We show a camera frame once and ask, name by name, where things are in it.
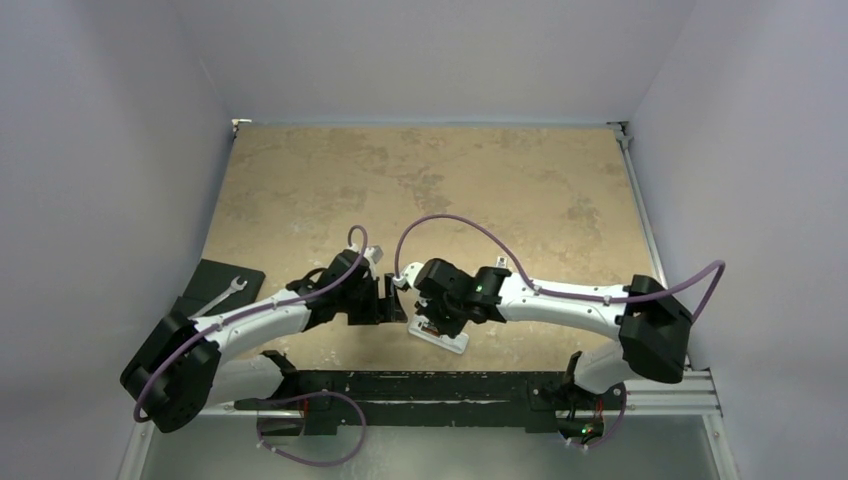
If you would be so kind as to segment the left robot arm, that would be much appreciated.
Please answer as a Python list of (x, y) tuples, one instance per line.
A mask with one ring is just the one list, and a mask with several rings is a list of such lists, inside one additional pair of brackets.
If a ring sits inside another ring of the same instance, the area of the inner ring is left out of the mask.
[(351, 326), (407, 320), (391, 275), (378, 276), (379, 250), (345, 249), (326, 267), (289, 282), (270, 297), (222, 314), (190, 319), (168, 314), (119, 376), (134, 399), (134, 417), (163, 433), (176, 431), (207, 406), (263, 399), (284, 409), (297, 399), (294, 368), (284, 355), (240, 355), (343, 314)]

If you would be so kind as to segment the white remote control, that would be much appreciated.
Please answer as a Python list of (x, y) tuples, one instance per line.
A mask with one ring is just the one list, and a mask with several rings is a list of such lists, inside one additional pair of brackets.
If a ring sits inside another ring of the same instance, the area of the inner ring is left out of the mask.
[(465, 333), (460, 333), (456, 337), (440, 334), (435, 326), (423, 316), (414, 316), (410, 319), (407, 324), (407, 331), (421, 340), (458, 355), (465, 352), (469, 342), (469, 336)]

